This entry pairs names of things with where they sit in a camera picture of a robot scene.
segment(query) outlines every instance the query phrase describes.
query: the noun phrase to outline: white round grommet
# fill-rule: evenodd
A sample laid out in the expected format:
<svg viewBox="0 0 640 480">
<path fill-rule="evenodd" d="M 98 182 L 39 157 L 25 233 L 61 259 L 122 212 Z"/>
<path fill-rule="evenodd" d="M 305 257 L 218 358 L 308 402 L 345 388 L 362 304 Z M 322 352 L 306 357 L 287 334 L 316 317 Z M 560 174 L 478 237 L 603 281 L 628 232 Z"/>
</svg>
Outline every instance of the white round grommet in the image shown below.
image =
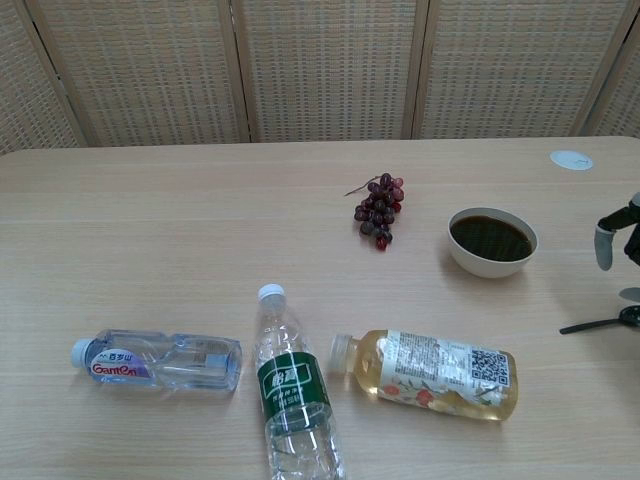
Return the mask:
<svg viewBox="0 0 640 480">
<path fill-rule="evenodd" d="M 574 150 L 556 150 L 551 152 L 550 157 L 553 163 L 569 170 L 589 170 L 593 167 L 591 157 Z"/>
</svg>

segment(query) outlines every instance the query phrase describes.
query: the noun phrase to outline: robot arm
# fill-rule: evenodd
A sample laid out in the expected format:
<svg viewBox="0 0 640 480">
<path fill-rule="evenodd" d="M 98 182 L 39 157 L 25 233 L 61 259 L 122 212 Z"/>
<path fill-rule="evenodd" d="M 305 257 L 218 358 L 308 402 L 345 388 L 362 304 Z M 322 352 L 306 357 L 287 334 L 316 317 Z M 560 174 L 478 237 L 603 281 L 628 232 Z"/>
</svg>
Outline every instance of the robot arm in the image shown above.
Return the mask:
<svg viewBox="0 0 640 480">
<path fill-rule="evenodd" d="M 616 231 L 630 225 L 636 225 L 636 228 L 631 234 L 624 253 L 640 265 L 640 192 L 633 196 L 627 207 L 600 219 L 596 226 L 594 245 L 598 265 L 602 270 L 611 268 L 613 262 L 612 243 Z"/>
</svg>

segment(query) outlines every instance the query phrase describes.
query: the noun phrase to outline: clear plastic bottle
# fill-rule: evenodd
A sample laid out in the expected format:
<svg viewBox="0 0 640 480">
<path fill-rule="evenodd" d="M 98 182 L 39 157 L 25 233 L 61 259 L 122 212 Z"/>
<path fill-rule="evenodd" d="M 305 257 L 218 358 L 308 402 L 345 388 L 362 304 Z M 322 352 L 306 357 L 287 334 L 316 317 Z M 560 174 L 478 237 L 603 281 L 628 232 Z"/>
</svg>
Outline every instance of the clear plastic bottle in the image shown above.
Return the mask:
<svg viewBox="0 0 640 480">
<path fill-rule="evenodd" d="M 331 405 L 300 324 L 279 285 L 260 300 L 255 360 L 273 480 L 344 479 Z"/>
<path fill-rule="evenodd" d="M 330 368 L 372 395 L 452 415 L 505 420 L 518 401 L 510 353 L 395 330 L 336 336 Z"/>
<path fill-rule="evenodd" d="M 102 383 L 233 391 L 242 349 L 228 338 L 104 330 L 94 339 L 76 342 L 71 364 Z"/>
</svg>

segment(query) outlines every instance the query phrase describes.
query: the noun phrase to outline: white bowl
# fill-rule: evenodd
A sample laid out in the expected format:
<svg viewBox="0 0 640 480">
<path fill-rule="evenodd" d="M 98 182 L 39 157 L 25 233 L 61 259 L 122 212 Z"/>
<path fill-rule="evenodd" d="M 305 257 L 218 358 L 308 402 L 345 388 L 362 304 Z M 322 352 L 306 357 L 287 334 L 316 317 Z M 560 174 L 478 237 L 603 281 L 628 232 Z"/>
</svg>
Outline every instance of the white bowl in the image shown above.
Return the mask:
<svg viewBox="0 0 640 480">
<path fill-rule="evenodd" d="M 478 255 L 465 250 L 453 238 L 453 235 L 451 234 L 451 227 L 454 223 L 464 218 L 476 216 L 495 218 L 496 220 L 502 220 L 503 222 L 513 225 L 524 233 L 529 242 L 531 242 L 531 254 L 528 257 L 516 260 L 515 262 L 499 262 L 479 257 Z M 533 257 L 533 254 L 536 253 L 536 250 L 538 249 L 538 236 L 533 228 L 531 228 L 531 226 L 521 218 L 497 208 L 475 207 L 462 210 L 451 217 L 447 232 L 449 234 L 449 251 L 455 261 L 458 262 L 458 265 L 464 268 L 467 272 L 483 278 L 502 278 L 513 275 L 524 267 L 529 260 L 531 260 L 531 257 Z"/>
</svg>

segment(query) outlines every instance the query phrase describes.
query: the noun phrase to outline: spoon handle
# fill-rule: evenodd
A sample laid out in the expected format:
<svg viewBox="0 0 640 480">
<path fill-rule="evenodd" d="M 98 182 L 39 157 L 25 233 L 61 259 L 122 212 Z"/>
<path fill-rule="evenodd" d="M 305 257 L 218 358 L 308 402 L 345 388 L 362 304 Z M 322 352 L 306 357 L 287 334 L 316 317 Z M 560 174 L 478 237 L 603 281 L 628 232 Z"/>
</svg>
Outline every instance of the spoon handle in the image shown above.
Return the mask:
<svg viewBox="0 0 640 480">
<path fill-rule="evenodd" d="M 590 328 L 602 327 L 603 325 L 611 325 L 613 323 L 618 323 L 619 321 L 620 320 L 617 318 L 612 318 L 611 320 L 597 320 L 595 322 L 580 323 L 578 325 L 561 328 L 560 333 L 562 335 L 566 335 L 567 333 L 579 332 L 580 330 L 588 330 Z"/>
</svg>

